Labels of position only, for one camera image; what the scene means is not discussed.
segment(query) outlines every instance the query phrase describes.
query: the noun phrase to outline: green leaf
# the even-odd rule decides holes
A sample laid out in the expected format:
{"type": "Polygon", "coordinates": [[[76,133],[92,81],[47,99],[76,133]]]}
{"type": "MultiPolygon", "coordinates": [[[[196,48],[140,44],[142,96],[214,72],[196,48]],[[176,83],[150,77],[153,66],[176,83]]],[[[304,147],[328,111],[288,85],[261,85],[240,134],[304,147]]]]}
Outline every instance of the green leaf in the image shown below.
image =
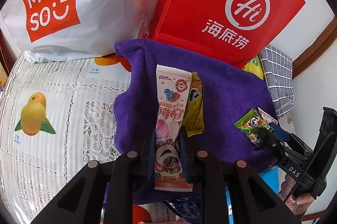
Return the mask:
{"type": "Polygon", "coordinates": [[[40,131],[47,132],[49,134],[56,134],[54,128],[52,127],[47,118],[44,119],[40,131]]]}
{"type": "Polygon", "coordinates": [[[19,122],[17,123],[17,125],[16,125],[14,131],[19,131],[19,130],[21,130],[21,129],[22,129],[22,128],[21,128],[21,120],[19,120],[19,122]]]}

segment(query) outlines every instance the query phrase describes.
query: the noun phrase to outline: white plastic bag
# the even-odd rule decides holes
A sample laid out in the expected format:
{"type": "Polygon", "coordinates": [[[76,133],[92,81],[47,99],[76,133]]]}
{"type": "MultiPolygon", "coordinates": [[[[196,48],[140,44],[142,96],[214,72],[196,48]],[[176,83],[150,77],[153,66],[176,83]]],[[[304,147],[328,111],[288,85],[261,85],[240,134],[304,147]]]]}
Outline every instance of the white plastic bag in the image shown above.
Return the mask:
{"type": "Polygon", "coordinates": [[[137,38],[145,0],[7,0],[0,15],[9,43],[30,62],[68,61],[115,52],[137,38]]]}

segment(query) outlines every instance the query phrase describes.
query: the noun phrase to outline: human hand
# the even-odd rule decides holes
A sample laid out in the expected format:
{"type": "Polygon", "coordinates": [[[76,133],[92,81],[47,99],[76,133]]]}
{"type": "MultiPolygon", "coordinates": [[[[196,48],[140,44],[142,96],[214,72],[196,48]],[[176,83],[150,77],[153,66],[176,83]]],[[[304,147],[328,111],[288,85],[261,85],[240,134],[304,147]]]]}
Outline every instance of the human hand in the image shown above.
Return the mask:
{"type": "MultiPolygon", "coordinates": [[[[278,196],[284,200],[290,193],[291,189],[294,187],[295,183],[295,180],[293,180],[289,175],[286,175],[285,181],[283,181],[281,184],[281,191],[278,193],[278,196]]],[[[295,211],[293,211],[293,213],[295,215],[300,215],[304,213],[313,202],[314,198],[310,195],[310,193],[304,193],[297,198],[291,195],[285,205],[287,205],[287,207],[293,211],[295,203],[298,204],[299,206],[295,211]]]]}

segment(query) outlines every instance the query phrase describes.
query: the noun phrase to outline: red paper bag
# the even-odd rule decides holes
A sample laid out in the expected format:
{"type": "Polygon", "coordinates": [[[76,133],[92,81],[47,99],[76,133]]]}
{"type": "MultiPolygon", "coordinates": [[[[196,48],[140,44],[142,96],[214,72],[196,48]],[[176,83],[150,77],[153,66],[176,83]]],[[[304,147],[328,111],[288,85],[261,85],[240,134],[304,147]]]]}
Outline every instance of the red paper bag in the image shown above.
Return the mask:
{"type": "Polygon", "coordinates": [[[76,0],[23,0],[31,42],[64,28],[80,24],[76,0]]]}
{"type": "Polygon", "coordinates": [[[149,38],[242,68],[304,0],[158,0],[149,38]]]}

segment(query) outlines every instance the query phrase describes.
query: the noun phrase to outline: triangular cutout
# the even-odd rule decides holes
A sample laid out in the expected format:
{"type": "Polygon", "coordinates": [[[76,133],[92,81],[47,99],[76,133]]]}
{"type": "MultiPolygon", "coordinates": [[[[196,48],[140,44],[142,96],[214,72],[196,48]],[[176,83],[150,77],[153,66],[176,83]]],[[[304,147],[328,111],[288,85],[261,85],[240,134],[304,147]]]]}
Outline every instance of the triangular cutout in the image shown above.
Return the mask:
{"type": "Polygon", "coordinates": [[[264,212],[276,207],[276,203],[266,192],[262,190],[260,185],[258,185],[252,177],[248,178],[248,183],[254,198],[255,206],[259,212],[264,212]]]}
{"type": "Polygon", "coordinates": [[[70,212],[75,212],[77,206],[79,205],[80,197],[86,181],[86,178],[81,178],[59,201],[58,206],[70,212]]]}

